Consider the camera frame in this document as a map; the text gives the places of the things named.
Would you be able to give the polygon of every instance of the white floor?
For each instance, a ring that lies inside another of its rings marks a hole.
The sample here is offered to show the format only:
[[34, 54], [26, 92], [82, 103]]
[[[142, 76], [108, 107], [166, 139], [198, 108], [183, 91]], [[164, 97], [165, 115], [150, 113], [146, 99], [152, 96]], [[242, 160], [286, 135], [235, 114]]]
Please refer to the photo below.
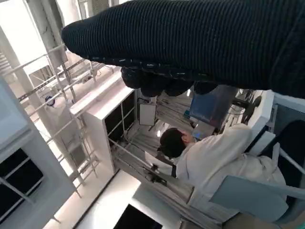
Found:
[[[180, 216], [150, 190], [140, 186], [137, 179], [121, 170], [76, 229], [113, 229], [128, 204], [162, 224], [163, 229], [179, 228]], [[281, 228], [297, 229], [304, 222], [305, 213]], [[244, 214], [239, 214], [224, 226], [224, 229], [277, 228]]]
[[77, 229], [113, 229], [140, 184], [134, 177], [119, 171]]
[[112, 173], [106, 170], [102, 164], [96, 167], [96, 172], [98, 177], [94, 173], [91, 173], [86, 179], [85, 186], [78, 188], [81, 198], [76, 193], [73, 193], [66, 203], [56, 212], [55, 217], [61, 224], [51, 219], [43, 229], [73, 228], [112, 177]]

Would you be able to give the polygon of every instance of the blue monitor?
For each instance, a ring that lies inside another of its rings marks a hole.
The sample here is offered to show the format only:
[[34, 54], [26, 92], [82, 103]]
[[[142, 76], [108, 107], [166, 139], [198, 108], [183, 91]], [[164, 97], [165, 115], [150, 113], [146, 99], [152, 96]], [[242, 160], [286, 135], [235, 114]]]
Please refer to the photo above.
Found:
[[207, 94], [194, 94], [190, 107], [190, 116], [219, 129], [238, 89], [219, 85]]

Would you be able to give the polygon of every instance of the metal frame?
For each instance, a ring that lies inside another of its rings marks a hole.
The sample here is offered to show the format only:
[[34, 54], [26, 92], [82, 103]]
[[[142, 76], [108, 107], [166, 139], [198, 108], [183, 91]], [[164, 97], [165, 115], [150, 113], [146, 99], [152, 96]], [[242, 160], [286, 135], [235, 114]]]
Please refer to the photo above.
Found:
[[[57, 46], [56, 48], [54, 49], [51, 49], [49, 50], [46, 54], [44, 55], [41, 55], [37, 58], [35, 58], [34, 60], [31, 60], [25, 64], [20, 64], [19, 66], [15, 67], [15, 68], [12, 68], [10, 71], [6, 72], [3, 77], [6, 77], [12, 73], [15, 73], [17, 71], [20, 71], [20, 70], [23, 70], [24, 67], [26, 67], [27, 65], [35, 62], [36, 60], [44, 57], [44, 56], [48, 56], [50, 53], [52, 52], [55, 52], [57, 50], [60, 50], [60, 49], [64, 49], [65, 46], [64, 44], [61, 44], [59, 46]], [[53, 99], [56, 99], [57, 97], [59, 96], [63, 96], [65, 98], [65, 100], [67, 101], [68, 100], [68, 97], [66, 95], [66, 91], [67, 90], [71, 90], [71, 94], [73, 96], [73, 99], [74, 101], [76, 100], [76, 95], [75, 95], [75, 92], [74, 92], [74, 89], [73, 89], [73, 86], [75, 84], [77, 84], [78, 82], [80, 82], [83, 78], [87, 77], [86, 74], [84, 74], [83, 77], [80, 77], [79, 79], [77, 79], [76, 81], [74, 81], [73, 83], [71, 83], [71, 79], [70, 79], [70, 74], [69, 74], [69, 70], [75, 66], [77, 66], [78, 64], [82, 63], [84, 61], [84, 59], [76, 62], [75, 64], [73, 64], [72, 66], [70, 66], [69, 68], [65, 68], [64, 64], [62, 63], [62, 66], [63, 66], [63, 71], [61, 71], [60, 73], [56, 73], [54, 67], [53, 67], [53, 64], [51, 61], [49, 61], [49, 64], [50, 64], [50, 68], [52, 70], [52, 72], [54, 73], [54, 76], [47, 79], [46, 81], [44, 81], [42, 84], [40, 84], [38, 87], [34, 88], [32, 91], [30, 92], [27, 92], [26, 94], [24, 94], [23, 96], [21, 96], [19, 99], [19, 101], [21, 102], [22, 100], [24, 100], [25, 98], [31, 96], [32, 94], [35, 94], [39, 89], [41, 89], [42, 87], [44, 87], [45, 85], [47, 85], [48, 83], [50, 83], [51, 81], [53, 80], [57, 80], [57, 83], [59, 85], [59, 88], [60, 88], [60, 91], [58, 93], [56, 93], [52, 98], [50, 98], [48, 101], [46, 101], [45, 103], [41, 104], [39, 107], [37, 107], [33, 112], [31, 112], [29, 115], [29, 117], [31, 117], [32, 115], [36, 114], [40, 109], [43, 109], [51, 100]], [[92, 64], [90, 65], [91, 66], [91, 73], [94, 72], [94, 69], [92, 67]], [[66, 79], [67, 79], [67, 82], [68, 82], [68, 86], [66, 87], [63, 87], [61, 81], [60, 81], [60, 78], [59, 78], [59, 75], [62, 75], [64, 74]], [[71, 166], [72, 168], [72, 174], [75, 174], [76, 177], [75, 179], [79, 179], [80, 181], [80, 184], [75, 187], [75, 192], [78, 194], [78, 196], [81, 198], [81, 195], [79, 194], [77, 188], [79, 188], [81, 185], [84, 185], [85, 184], [85, 179], [92, 173], [94, 172], [96, 177], [97, 177], [97, 173], [96, 173], [96, 167], [98, 166], [99, 164], [99, 161], [96, 161], [93, 159], [93, 153], [94, 153], [94, 150], [91, 150], [91, 149], [88, 149], [88, 142], [86, 142], [86, 136], [85, 136], [85, 133], [84, 133], [84, 129], [85, 129], [85, 123], [83, 121], [83, 117], [82, 117], [82, 113], [84, 113], [86, 111], [86, 109], [83, 109], [81, 112], [79, 112], [77, 115], [72, 115], [72, 119], [66, 123], [60, 130], [58, 130], [55, 134], [51, 135], [51, 137], [46, 141], [46, 143], [50, 143], [52, 140], [54, 140], [55, 142], [57, 142], [57, 140], [55, 139], [55, 137], [62, 131], [64, 130], [68, 125], [70, 125], [71, 123], [73, 122], [76, 122], [77, 126], [78, 126], [78, 132], [79, 132], [79, 136], [80, 136], [80, 142], [81, 142], [81, 146], [82, 146], [82, 149], [86, 155], [86, 161], [90, 164], [91, 166], [91, 170], [88, 172], [88, 174], [85, 176], [85, 177], [82, 177], [81, 176], [81, 173], [79, 173], [78, 171], [78, 168], [75, 166]], [[71, 152], [61, 152], [62, 155], [60, 157], [57, 158], [58, 162], [60, 163], [61, 161], [63, 161], [64, 159], [66, 159], [70, 154]], [[17, 171], [18, 168], [20, 168], [23, 164], [25, 164], [27, 161], [29, 160], [29, 158], [26, 158], [24, 161], [22, 161], [16, 168], [14, 168], [8, 175], [6, 175], [6, 177], [0, 177], [0, 183], [2, 183], [3, 185], [7, 186], [8, 188], [10, 188], [11, 190], [13, 190], [15, 193], [17, 193], [19, 196], [20, 196], [20, 200], [15, 204], [19, 204], [22, 200], [26, 200], [27, 202], [31, 203], [31, 204], [34, 204], [34, 202], [28, 197], [28, 193], [26, 194], [23, 194], [21, 193], [19, 190], [17, 190], [14, 186], [10, 185], [6, 179], [12, 175], [15, 171]], [[42, 182], [42, 179], [39, 180], [39, 182], [37, 182], [37, 184], [34, 185], [33, 188], [35, 188], [38, 184], [40, 184]], [[5, 217], [7, 214], [9, 214], [12, 210], [14, 209], [14, 206], [11, 207], [11, 209], [9, 209], [8, 212], [5, 213], [3, 217]], [[55, 220], [56, 222], [60, 223], [55, 217], [52, 218], [53, 220]]]

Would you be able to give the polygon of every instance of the chair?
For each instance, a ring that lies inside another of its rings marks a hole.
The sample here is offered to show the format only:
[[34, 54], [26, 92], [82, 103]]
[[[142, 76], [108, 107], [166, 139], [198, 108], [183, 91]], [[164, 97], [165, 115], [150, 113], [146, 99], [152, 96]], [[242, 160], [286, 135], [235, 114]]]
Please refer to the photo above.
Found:
[[[293, 121], [261, 153], [278, 160], [286, 186], [227, 176], [210, 201], [277, 225], [296, 219], [305, 210], [304, 134], [305, 122]], [[273, 151], [276, 143], [281, 147], [279, 158]]]

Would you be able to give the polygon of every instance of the metal rack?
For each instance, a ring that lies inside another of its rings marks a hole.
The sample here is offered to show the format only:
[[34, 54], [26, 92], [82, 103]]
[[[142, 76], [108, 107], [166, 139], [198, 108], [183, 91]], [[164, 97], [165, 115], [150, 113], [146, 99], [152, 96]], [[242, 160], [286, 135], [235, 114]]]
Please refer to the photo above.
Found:
[[[49, 52], [47, 52], [46, 54], [44, 55], [41, 55], [37, 58], [35, 58], [34, 60], [31, 60], [25, 64], [19, 64], [18, 66], [16, 67], [13, 67], [11, 70], [7, 71], [6, 73], [4, 73], [3, 77], [6, 77], [12, 73], [17, 73], [17, 72], [20, 72], [20, 71], [23, 71], [23, 68], [26, 67], [27, 65], [33, 63], [34, 61], [44, 57], [44, 56], [47, 56], [52, 53], [52, 52], [55, 52], [55, 51], [58, 51], [60, 49], [64, 49], [65, 46], [64, 44], [61, 44], [60, 46], [50, 50]], [[42, 84], [40, 84], [39, 86], [33, 88], [31, 91], [29, 92], [26, 92], [23, 96], [19, 97], [19, 101], [21, 102], [22, 100], [24, 100], [25, 98], [29, 97], [29, 99], [31, 100], [31, 96], [35, 95], [37, 93], [38, 90], [40, 90], [42, 87], [44, 87], [45, 85], [47, 85], [48, 83], [50, 83], [51, 81], [53, 80], [56, 80], [57, 81], [57, 84], [60, 88], [59, 92], [56, 93], [54, 96], [52, 96], [50, 99], [48, 99], [46, 102], [42, 103], [40, 106], [36, 107], [36, 109], [34, 109], [34, 111], [30, 112], [28, 115], [29, 117], [35, 115], [35, 114], [38, 114], [38, 116], [41, 118], [41, 113], [39, 114], [39, 111], [43, 110], [44, 107], [52, 100], [58, 98], [59, 96], [63, 96], [65, 98], [66, 101], [68, 101], [68, 97], [66, 95], [66, 92], [67, 90], [70, 90], [71, 91], [71, 94], [73, 96], [73, 100], [75, 101], [76, 100], [76, 95], [75, 95], [75, 92], [74, 92], [74, 89], [73, 89], [73, 86], [77, 83], [79, 83], [81, 80], [83, 80], [85, 77], [88, 77], [87, 74], [84, 74], [82, 77], [79, 77], [77, 80], [75, 80], [73, 83], [71, 82], [71, 79], [69, 79], [67, 76], [69, 75], [69, 70], [72, 69], [73, 67], [77, 66], [78, 64], [82, 63], [84, 61], [84, 59], [81, 59], [80, 61], [76, 62], [75, 64], [73, 64], [72, 66], [70, 66], [69, 68], [65, 68], [63, 67], [63, 71], [61, 71], [60, 73], [56, 73], [56, 71], [54, 70], [54, 67], [52, 65], [52, 62], [49, 61], [49, 64], [50, 64], [50, 68], [52, 70], [52, 72], [54, 73], [54, 76], [52, 76], [51, 78], [49, 78], [48, 80], [46, 80], [45, 82], [43, 82]], [[92, 73], [93, 72], [93, 68], [92, 68], [92, 64], [91, 64], [91, 69], [90, 69], [90, 72]], [[66, 87], [63, 87], [62, 85], [62, 82], [60, 81], [60, 78], [59, 78], [59, 75], [65, 75], [65, 77], [67, 78], [67, 82], [68, 82], [68, 85]], [[79, 192], [77, 191], [77, 188], [79, 188], [81, 185], [84, 185], [85, 183], [85, 179], [93, 172], [95, 173], [96, 177], [97, 177], [97, 173], [95, 171], [95, 168], [98, 166], [99, 164], [99, 161], [96, 161], [93, 157], [93, 153], [94, 153], [94, 150], [91, 150], [90, 147], [89, 147], [89, 142], [87, 141], [86, 139], [86, 133], [85, 133], [85, 123], [83, 121], [83, 118], [82, 118], [82, 113], [85, 111], [82, 110], [80, 113], [78, 113], [77, 115], [72, 115], [72, 119], [70, 121], [68, 121], [60, 130], [58, 130], [56, 133], [53, 133], [51, 135], [51, 137], [46, 140], [46, 143], [49, 144], [52, 140], [54, 140], [55, 143], [57, 143], [57, 139], [56, 139], [56, 136], [61, 132], [63, 131], [65, 128], [67, 128], [70, 124], [72, 124], [73, 122], [75, 122], [78, 126], [78, 134], [80, 136], [80, 142], [81, 142], [81, 147], [86, 155], [86, 161], [87, 163], [90, 165], [91, 167], [91, 170], [89, 171], [89, 173], [86, 173], [86, 176], [82, 176], [82, 174], [78, 171], [78, 168], [76, 167], [76, 165], [74, 164], [71, 164], [72, 161], [68, 161], [68, 163], [70, 164], [72, 170], [73, 170], [73, 174], [75, 174], [75, 176], [73, 176], [73, 180], [75, 178], [77, 178], [80, 182], [80, 184], [76, 187], [75, 191], [76, 193], [78, 194], [78, 196], [81, 198], [81, 195], [79, 194]], [[63, 161], [64, 159], [68, 159], [68, 157], [70, 156], [71, 152], [68, 152], [68, 151], [65, 151], [63, 152], [61, 149], [59, 149], [61, 151], [61, 156], [58, 157], [58, 162], [60, 163], [61, 161]], [[26, 200], [27, 202], [29, 203], [32, 203], [32, 201], [27, 197], [27, 193], [26, 194], [23, 194], [23, 193], [20, 193], [18, 190], [16, 190], [14, 187], [11, 187], [10, 184], [8, 184], [6, 182], [6, 178], [8, 178], [10, 175], [12, 175], [15, 171], [17, 171], [18, 168], [20, 168], [22, 165], [24, 165], [27, 161], [29, 160], [29, 158], [26, 158], [24, 161], [22, 161], [16, 168], [14, 168], [8, 175], [6, 175], [6, 177], [4, 178], [1, 178], [0, 177], [0, 183], [4, 184], [5, 186], [9, 187], [10, 189], [12, 189], [14, 192], [16, 192], [19, 196], [20, 196], [20, 200], [15, 204], [16, 206], [18, 204], [20, 204], [22, 202], [22, 200]], [[34, 187], [32, 187], [32, 189], [34, 189], [37, 185], [39, 185], [41, 182], [42, 182], [43, 178], [39, 180], [39, 182], [37, 182], [37, 184], [35, 184]], [[5, 214], [2, 216], [2, 218], [4, 218], [6, 215], [8, 215], [13, 209], [15, 208], [15, 206], [12, 206], [11, 209]]]

